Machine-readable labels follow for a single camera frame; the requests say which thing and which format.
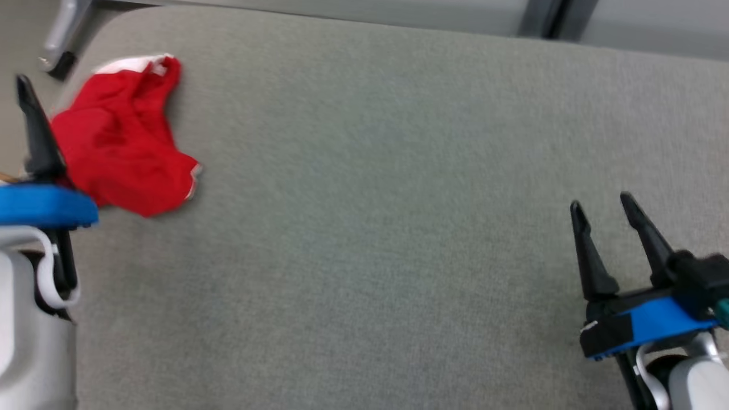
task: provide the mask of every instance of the red garment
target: red garment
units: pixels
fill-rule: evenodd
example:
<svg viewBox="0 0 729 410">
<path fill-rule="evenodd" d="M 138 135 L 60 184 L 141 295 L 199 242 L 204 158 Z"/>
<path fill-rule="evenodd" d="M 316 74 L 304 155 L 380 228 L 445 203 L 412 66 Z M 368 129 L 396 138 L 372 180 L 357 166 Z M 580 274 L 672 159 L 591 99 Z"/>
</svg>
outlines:
<svg viewBox="0 0 729 410">
<path fill-rule="evenodd" d="M 53 118 L 71 181 L 97 205 L 151 217 L 192 195 L 200 166 L 177 150 L 164 114 L 180 69 L 170 55 L 113 61 Z"/>
</svg>

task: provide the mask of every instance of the floor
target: floor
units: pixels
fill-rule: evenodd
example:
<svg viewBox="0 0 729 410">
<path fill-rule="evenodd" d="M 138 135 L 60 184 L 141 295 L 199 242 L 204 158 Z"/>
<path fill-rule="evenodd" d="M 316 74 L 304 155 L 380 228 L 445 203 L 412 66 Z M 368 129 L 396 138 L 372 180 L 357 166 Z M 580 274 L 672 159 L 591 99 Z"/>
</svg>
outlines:
<svg viewBox="0 0 729 410">
<path fill-rule="evenodd" d="M 46 35 L 55 19 L 57 1 L 0 1 L 0 172 L 16 175 L 26 156 L 26 128 L 23 113 L 17 107 L 15 74 L 27 75 L 47 112 L 53 111 L 54 101 L 63 83 L 49 77 L 37 66 L 37 59 Z M 79 33 L 74 51 L 83 53 L 85 45 L 97 30 L 129 6 L 102 3 L 93 10 L 92 18 Z"/>
</svg>

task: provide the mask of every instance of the white curved strap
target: white curved strap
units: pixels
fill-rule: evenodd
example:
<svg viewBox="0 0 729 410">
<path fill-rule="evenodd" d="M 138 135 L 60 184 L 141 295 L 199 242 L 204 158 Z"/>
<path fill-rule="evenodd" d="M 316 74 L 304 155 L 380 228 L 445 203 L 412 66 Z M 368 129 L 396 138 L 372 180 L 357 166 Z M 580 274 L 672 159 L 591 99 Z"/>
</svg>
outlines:
<svg viewBox="0 0 729 410">
<path fill-rule="evenodd" d="M 67 300 L 64 300 L 58 294 L 53 281 L 53 261 L 54 255 L 58 254 L 58 249 L 50 243 L 48 236 L 40 229 L 32 226 L 0 227 L 0 247 L 12 247 L 36 241 L 43 245 L 44 253 L 43 258 L 38 263 L 36 272 L 38 290 L 43 301 L 53 309 L 64 309 L 75 304 L 81 296 L 81 284 L 76 285 Z"/>
</svg>

